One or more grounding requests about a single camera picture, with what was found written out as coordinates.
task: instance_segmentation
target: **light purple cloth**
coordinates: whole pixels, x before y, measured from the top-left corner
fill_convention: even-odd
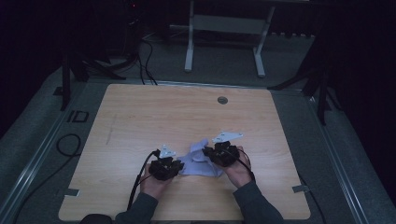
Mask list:
[[[180,175],[205,175],[220,176],[223,171],[204,155],[202,149],[207,146],[207,138],[201,142],[192,143],[190,153],[184,157],[177,158],[184,162],[184,168],[179,172]]]

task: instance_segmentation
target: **dark background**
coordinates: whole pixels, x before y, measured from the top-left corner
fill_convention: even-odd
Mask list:
[[[330,85],[395,203],[395,1],[311,3],[277,4],[270,32],[316,36],[304,69],[331,66]],[[221,1],[210,7],[201,4],[197,10],[209,14],[211,10],[238,14],[237,7]],[[168,37],[169,23],[188,24],[188,1],[151,0],[139,6],[143,9],[135,8],[135,15],[143,12],[148,26],[163,38]],[[256,10],[252,7],[249,16],[260,17]],[[63,54],[71,46],[98,60],[106,60],[106,50],[122,52],[127,19],[121,1],[94,1],[94,5],[89,1],[2,1],[0,136],[46,77],[61,66]]]

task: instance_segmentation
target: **hand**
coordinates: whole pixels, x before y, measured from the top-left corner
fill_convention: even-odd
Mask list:
[[[241,160],[247,167],[250,167],[250,162],[243,152],[239,153],[239,160]],[[251,181],[251,177],[248,169],[236,161],[231,166],[220,167],[224,173],[230,178],[231,182],[239,189]]]
[[[140,183],[140,192],[147,193],[159,201],[173,178],[165,181],[158,180],[154,176],[150,176],[149,167],[150,164],[146,164],[145,174],[140,178],[140,181],[142,181]]]

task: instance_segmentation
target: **white metal table leg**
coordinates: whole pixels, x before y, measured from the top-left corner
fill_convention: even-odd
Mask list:
[[[194,1],[190,0],[190,25],[189,25],[189,45],[187,46],[186,63],[184,65],[184,71],[190,72],[192,70],[192,56],[194,54]]]
[[[271,7],[267,16],[267,20],[265,21],[265,24],[262,27],[262,36],[260,38],[260,43],[257,47],[253,48],[254,61],[256,62],[257,75],[259,77],[265,76],[264,66],[262,65],[261,53],[262,53],[262,46],[264,45],[265,37],[267,37],[268,29],[270,28],[271,19],[274,15],[274,11],[275,11],[275,7]]]

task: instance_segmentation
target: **forearm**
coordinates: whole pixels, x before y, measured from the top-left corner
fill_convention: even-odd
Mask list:
[[[126,212],[116,216],[117,224],[145,224],[150,223],[158,201],[145,193],[139,193],[136,200]]]
[[[283,217],[265,198],[254,181],[233,193],[245,223],[283,223]]]

